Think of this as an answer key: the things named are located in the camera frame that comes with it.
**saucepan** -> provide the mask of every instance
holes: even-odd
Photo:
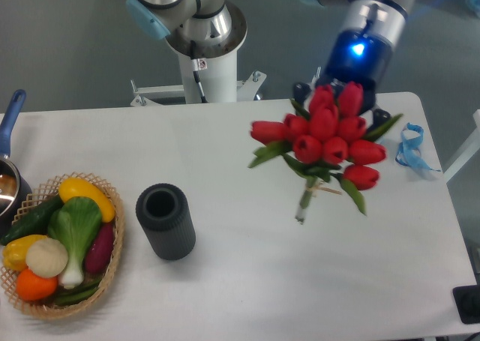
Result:
[[[25,98],[23,90],[13,93],[0,124],[0,237],[7,233],[22,201],[32,192],[18,168],[9,160],[12,130]]]

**blue pot handle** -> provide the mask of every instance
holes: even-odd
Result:
[[[13,93],[12,99],[8,104],[7,111],[0,124],[0,155],[10,156],[10,139],[15,121],[22,109],[23,102],[27,94],[24,90],[17,90]]]

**yellow bell pepper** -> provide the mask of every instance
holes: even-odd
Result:
[[[110,199],[92,183],[82,178],[67,178],[58,187],[63,203],[73,197],[89,197],[97,204],[102,213],[102,221],[109,223],[115,218],[115,207]]]
[[[2,252],[3,265],[14,271],[25,270],[27,268],[25,258],[29,247],[43,238],[47,238],[46,235],[29,235],[9,242]]]

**metal bracket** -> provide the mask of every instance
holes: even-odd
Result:
[[[259,71],[254,71],[246,81],[237,82],[237,101],[257,100],[257,93],[265,82],[267,76]],[[161,106],[161,103],[152,101],[184,97],[183,85],[155,86],[149,88],[137,88],[133,80],[132,91],[134,95],[131,106]]]
[[[237,89],[237,101],[252,101],[260,89],[260,86],[265,82],[267,76],[265,73],[260,73],[258,70],[254,71],[243,86]]]

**purple eggplant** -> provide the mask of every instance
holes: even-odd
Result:
[[[100,274],[110,263],[113,251],[113,225],[104,223],[85,257],[85,271]]]

